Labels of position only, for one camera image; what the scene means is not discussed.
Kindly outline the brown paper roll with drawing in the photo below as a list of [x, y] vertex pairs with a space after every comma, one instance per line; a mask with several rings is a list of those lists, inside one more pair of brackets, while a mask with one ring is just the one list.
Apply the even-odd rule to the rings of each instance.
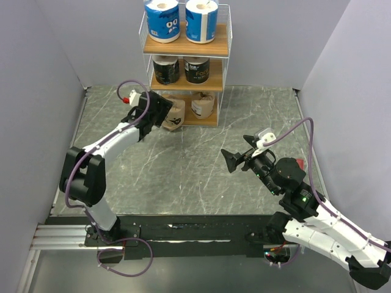
[[186, 103], [184, 100], [172, 95], [165, 96], [165, 99], [171, 101], [173, 105], [162, 122], [162, 127], [169, 131], [174, 131], [178, 129], [185, 120]]

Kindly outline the black-wrapped paper roll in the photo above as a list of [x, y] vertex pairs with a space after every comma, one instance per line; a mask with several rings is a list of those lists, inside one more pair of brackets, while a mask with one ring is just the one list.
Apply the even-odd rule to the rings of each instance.
[[210, 75], [210, 58], [191, 57], [183, 58], [186, 80], [192, 84], [205, 83]]
[[179, 58], [177, 56], [152, 55], [156, 80], [163, 85], [176, 83], [180, 78]]

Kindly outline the brown paper roll with label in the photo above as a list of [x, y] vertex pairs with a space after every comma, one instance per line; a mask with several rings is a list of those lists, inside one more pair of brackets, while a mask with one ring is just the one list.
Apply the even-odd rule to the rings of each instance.
[[195, 92], [191, 96], [191, 110], [197, 119], [206, 119], [213, 113], [214, 92]]

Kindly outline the blue cartoon paper towel roll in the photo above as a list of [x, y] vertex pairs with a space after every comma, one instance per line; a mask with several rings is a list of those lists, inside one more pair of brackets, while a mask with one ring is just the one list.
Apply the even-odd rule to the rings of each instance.
[[170, 43], [180, 36], [178, 1], [144, 1], [148, 33], [152, 40]]

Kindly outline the blue-wrapped paper towel roll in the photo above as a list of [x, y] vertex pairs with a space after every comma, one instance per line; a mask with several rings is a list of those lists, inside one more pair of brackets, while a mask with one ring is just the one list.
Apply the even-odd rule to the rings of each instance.
[[190, 42], [206, 44], [214, 40], [218, 9], [217, 1], [186, 1], [186, 38]]

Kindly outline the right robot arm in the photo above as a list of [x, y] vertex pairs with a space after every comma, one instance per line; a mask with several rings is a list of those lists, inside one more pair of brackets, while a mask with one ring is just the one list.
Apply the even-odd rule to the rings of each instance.
[[276, 159], [270, 150], [259, 152], [252, 136], [245, 153], [222, 150], [230, 173], [237, 166], [252, 171], [273, 195], [281, 195], [284, 212], [275, 212], [262, 236], [273, 244], [295, 242], [333, 260], [368, 289], [378, 290], [390, 280], [390, 242], [353, 224], [323, 195], [305, 183], [306, 172], [292, 157]]

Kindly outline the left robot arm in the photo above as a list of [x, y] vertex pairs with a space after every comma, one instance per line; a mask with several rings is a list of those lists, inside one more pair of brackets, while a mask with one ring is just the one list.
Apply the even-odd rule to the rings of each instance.
[[104, 197], [106, 169], [153, 127], [161, 126], [173, 106], [154, 91], [132, 91], [126, 102], [130, 111], [110, 133], [84, 148], [73, 146], [67, 151], [59, 182], [66, 204], [73, 200], [84, 210], [106, 245], [115, 245], [123, 236], [120, 219]]

